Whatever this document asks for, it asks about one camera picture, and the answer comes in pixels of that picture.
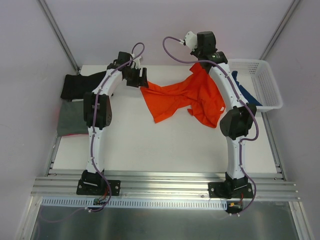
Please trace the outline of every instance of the orange shirt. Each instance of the orange shirt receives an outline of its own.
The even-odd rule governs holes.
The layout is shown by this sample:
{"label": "orange shirt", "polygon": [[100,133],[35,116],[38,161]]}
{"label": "orange shirt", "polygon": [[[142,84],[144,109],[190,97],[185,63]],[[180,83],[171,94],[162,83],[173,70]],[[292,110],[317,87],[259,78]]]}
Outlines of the orange shirt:
{"label": "orange shirt", "polygon": [[149,88],[141,87],[146,105],[155,123],[170,118],[177,109],[191,106],[188,112],[202,124],[216,128],[226,106],[212,78],[196,63],[186,80],[158,86],[148,81]]}

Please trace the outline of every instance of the cable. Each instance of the cable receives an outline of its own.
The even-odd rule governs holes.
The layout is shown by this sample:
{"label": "cable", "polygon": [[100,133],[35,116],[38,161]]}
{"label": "cable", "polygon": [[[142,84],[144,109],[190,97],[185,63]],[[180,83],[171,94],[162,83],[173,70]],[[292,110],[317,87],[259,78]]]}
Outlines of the cable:
{"label": "cable", "polygon": [[175,56],[171,55],[170,52],[167,50],[166,48],[166,45],[165,45],[165,42],[167,39],[172,39],[172,40],[175,40],[179,43],[181,43],[181,40],[178,39],[178,38],[175,38],[175,37],[172,37],[172,36],[166,36],[163,41],[162,41],[162,47],[164,49],[164,51],[166,52],[166,54],[169,55],[169,57],[171,57],[173,60],[179,62],[179,63],[182,63],[182,64],[196,64],[196,63],[209,63],[209,64],[212,64],[214,65],[215,67],[217,67],[224,75],[225,77],[228,79],[230,85],[231,85],[231,88],[237,98],[237,100],[246,108],[246,110],[249,112],[253,122],[254,122],[254,125],[255,125],[255,129],[256,129],[256,133],[255,133],[255,137],[254,138],[242,138],[239,143],[240,143],[240,147],[239,147],[239,163],[240,163],[240,168],[241,168],[241,171],[243,172],[243,174],[252,182],[253,186],[254,186],[254,193],[253,193],[253,198],[252,200],[249,202],[249,204],[241,211],[243,212],[244,210],[246,210],[255,200],[256,198],[256,195],[257,195],[257,185],[255,183],[255,181],[246,173],[245,169],[243,168],[243,160],[242,160],[242,142],[243,141],[255,141],[258,136],[259,136],[259,127],[258,127],[258,123],[257,123],[257,120],[254,116],[254,114],[252,113],[252,111],[250,110],[250,108],[240,99],[240,96],[239,94],[237,93],[236,91],[236,88],[233,84],[233,81],[231,80],[231,78],[229,77],[229,75],[227,74],[227,72],[221,67],[219,66],[217,63],[213,62],[213,61],[210,61],[210,60],[197,60],[197,61],[183,61],[183,60],[180,60],[178,58],[176,58]]}
{"label": "cable", "polygon": [[109,188],[109,197],[108,200],[99,208],[99,209],[91,209],[89,210],[90,212],[96,213],[101,211],[110,201],[111,196],[112,196],[112,192],[111,192],[111,186],[108,182],[108,180],[106,179],[106,177],[98,170],[96,164],[95,164],[95,158],[94,158],[94,140],[95,140],[95,135],[96,135],[96,129],[95,129],[95,125],[96,125],[96,119],[97,119],[97,109],[98,109],[98,98],[99,98],[99,94],[101,93],[103,87],[105,86],[106,82],[108,81],[108,79],[111,77],[112,74],[114,74],[116,71],[120,70],[121,68],[125,67],[126,65],[130,64],[131,62],[133,62],[135,59],[137,59],[138,57],[140,57],[142,55],[142,53],[145,51],[145,45],[142,42],[138,42],[134,45],[132,52],[134,51],[134,49],[136,48],[136,46],[138,45],[142,45],[142,50],[141,52],[135,56],[134,58],[130,59],[129,61],[125,62],[124,64],[118,66],[115,70],[113,70],[111,72],[110,75],[108,75],[105,80],[103,81],[101,88],[99,89],[99,91],[97,92],[96,96],[95,96],[95,103],[94,103],[94,111],[93,111],[93,123],[92,123],[92,131],[93,131],[93,135],[92,135],[92,139],[91,139],[91,145],[90,145],[90,157],[91,157],[91,162],[92,165],[95,169],[95,171],[103,178],[103,180],[106,182],[106,185]]}

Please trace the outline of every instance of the white wall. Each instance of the white wall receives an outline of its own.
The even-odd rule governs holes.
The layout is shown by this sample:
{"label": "white wall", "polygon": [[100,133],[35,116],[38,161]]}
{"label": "white wall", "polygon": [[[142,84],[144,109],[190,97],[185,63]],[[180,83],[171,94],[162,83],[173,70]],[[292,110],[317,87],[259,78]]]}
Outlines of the white wall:
{"label": "white wall", "polygon": [[[258,59],[292,0],[46,0],[77,63],[108,65],[144,42],[147,65],[178,64],[166,36],[213,31],[228,58]],[[195,59],[172,40],[170,52]]]}
{"label": "white wall", "polygon": [[0,1],[0,239],[14,239],[74,71],[36,0]]}
{"label": "white wall", "polygon": [[320,1],[303,0],[267,58],[284,106],[268,114],[289,180],[320,239]]}

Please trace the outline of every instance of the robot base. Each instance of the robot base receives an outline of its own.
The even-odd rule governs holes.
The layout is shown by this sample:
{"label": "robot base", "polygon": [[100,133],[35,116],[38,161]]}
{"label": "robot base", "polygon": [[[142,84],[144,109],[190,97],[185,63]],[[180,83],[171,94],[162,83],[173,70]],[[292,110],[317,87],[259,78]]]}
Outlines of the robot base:
{"label": "robot base", "polygon": [[[121,181],[119,180],[108,180],[111,187],[111,195],[119,196]],[[91,173],[87,170],[83,171],[81,179],[78,182],[76,188],[77,195],[92,195],[92,196],[103,196],[106,192],[107,184],[102,177],[96,172]],[[110,194],[110,189],[107,190],[107,196]]]}
{"label": "robot base", "polygon": [[231,192],[231,197],[227,193],[226,185],[224,182],[209,182],[209,197],[211,199],[241,199],[242,194],[244,199],[252,199],[254,197],[254,191],[252,189],[251,183],[246,186],[235,189]]}

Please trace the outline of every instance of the black bracket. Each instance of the black bracket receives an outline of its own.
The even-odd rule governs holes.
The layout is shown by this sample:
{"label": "black bracket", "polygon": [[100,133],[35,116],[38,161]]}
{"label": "black bracket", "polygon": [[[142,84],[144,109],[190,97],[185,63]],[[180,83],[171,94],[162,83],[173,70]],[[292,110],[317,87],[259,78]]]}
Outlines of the black bracket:
{"label": "black bracket", "polygon": [[[118,54],[118,58],[110,63],[106,69],[116,69],[117,67],[121,66],[122,64],[130,61],[132,58],[131,54],[128,52],[120,51]],[[131,62],[126,66],[119,69],[122,72],[122,78],[126,79],[126,85],[129,87],[145,87],[148,88],[148,81],[147,81],[147,69],[144,68],[136,68],[136,66],[132,65],[135,64]]]}
{"label": "black bracket", "polygon": [[[253,103],[247,103],[246,105],[255,116],[257,106]],[[252,124],[253,119],[246,107],[234,106],[233,109],[229,110],[220,120],[220,130],[224,136],[230,137],[232,140],[236,140],[236,138],[240,136],[247,136]]]}
{"label": "black bracket", "polygon": [[[88,127],[92,127],[94,123],[96,96],[93,92],[86,92],[83,96],[83,118]],[[112,111],[109,96],[106,94],[98,95],[95,127],[102,130],[110,125],[111,120]]]}
{"label": "black bracket", "polygon": [[[221,196],[217,194],[217,190],[223,189],[223,188],[225,188],[224,182],[209,182],[208,183],[209,197],[211,199],[220,199]],[[251,183],[248,183],[244,187],[233,190],[231,197],[233,199],[241,199],[242,194],[244,199],[252,199],[254,197],[254,192],[253,192]]]}
{"label": "black bracket", "polygon": [[[121,189],[120,180],[108,180],[111,187],[112,196],[119,196]],[[85,184],[82,179],[79,180],[78,186],[76,188],[77,195],[93,195],[93,196],[102,196],[105,194],[105,189],[93,187],[91,185]]]}
{"label": "black bracket", "polygon": [[[197,37],[197,48],[190,54],[197,57],[198,60],[209,60],[216,64],[228,63],[225,54],[222,51],[217,51],[216,49],[216,37],[212,31],[199,32]],[[200,63],[202,68],[209,73],[211,67],[214,65],[202,62]]]}
{"label": "black bracket", "polygon": [[[111,187],[111,195],[119,196],[121,189],[121,182],[119,180],[108,180]],[[84,170],[81,179],[76,188],[77,195],[94,195],[103,196],[107,189],[106,181],[99,175],[99,173],[92,173]]]}

